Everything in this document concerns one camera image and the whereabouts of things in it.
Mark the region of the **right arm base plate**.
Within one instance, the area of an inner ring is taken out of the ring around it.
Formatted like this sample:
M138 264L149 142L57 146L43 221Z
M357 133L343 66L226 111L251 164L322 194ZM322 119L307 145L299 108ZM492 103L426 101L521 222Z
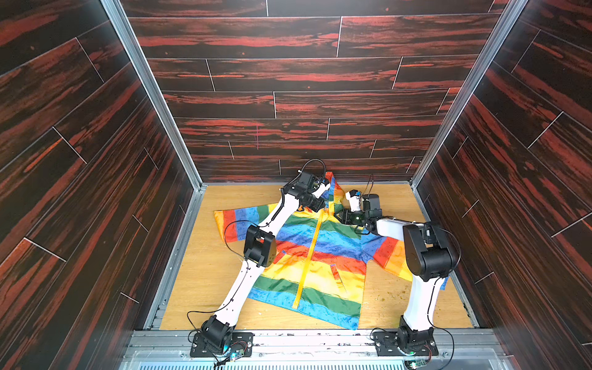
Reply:
M425 331L407 331L403 328L386 331L378 328L371 332L370 339L373 340L379 357L431 357L439 354L433 332L432 328Z

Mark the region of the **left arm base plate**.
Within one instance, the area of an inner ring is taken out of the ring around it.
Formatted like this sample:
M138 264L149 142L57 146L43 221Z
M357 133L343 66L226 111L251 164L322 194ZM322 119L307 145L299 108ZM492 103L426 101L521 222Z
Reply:
M243 357L251 357L254 333L246 331L233 332L218 341L212 335L196 333L191 343L191 358L219 358L231 361Z

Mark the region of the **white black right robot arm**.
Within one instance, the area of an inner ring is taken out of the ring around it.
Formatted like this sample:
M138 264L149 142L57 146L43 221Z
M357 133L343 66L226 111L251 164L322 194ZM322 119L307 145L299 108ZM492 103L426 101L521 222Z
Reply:
M404 243L405 262L413 282L408 306L397 329L397 348L407 356L436 356L438 349L433 339L435 304L445 278L460 261L460 253L453 251L444 229L430 222L373 217L370 211L344 209L336 218L344 224L363 226L375 235Z

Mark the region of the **rainbow striped zip jacket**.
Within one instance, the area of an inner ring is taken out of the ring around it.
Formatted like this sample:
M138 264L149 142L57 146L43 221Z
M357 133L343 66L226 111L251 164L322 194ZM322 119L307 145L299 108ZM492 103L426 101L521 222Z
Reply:
M325 208L299 208L276 237L277 254L254 283L247 299L299 312L349 330L356 330L362 310L367 264L413 281L405 262L404 243L364 233L341 224L336 213L344 209L345 192L333 173L325 175L330 188L322 197ZM245 240L249 226L262 222L276 205L215 211L221 238Z

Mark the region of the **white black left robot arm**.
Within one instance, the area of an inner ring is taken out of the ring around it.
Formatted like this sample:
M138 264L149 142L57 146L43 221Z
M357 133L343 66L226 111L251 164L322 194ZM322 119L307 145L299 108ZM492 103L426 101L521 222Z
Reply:
M222 355L231 348L232 334L248 295L265 268L275 259L276 237L280 229L299 208L323 209L325 200L322 194L328 188L327 184L322 184L316 191L296 193L294 190L283 190L277 207L262 222L249 226L240 272L220 308L200 328L200 335L212 353Z

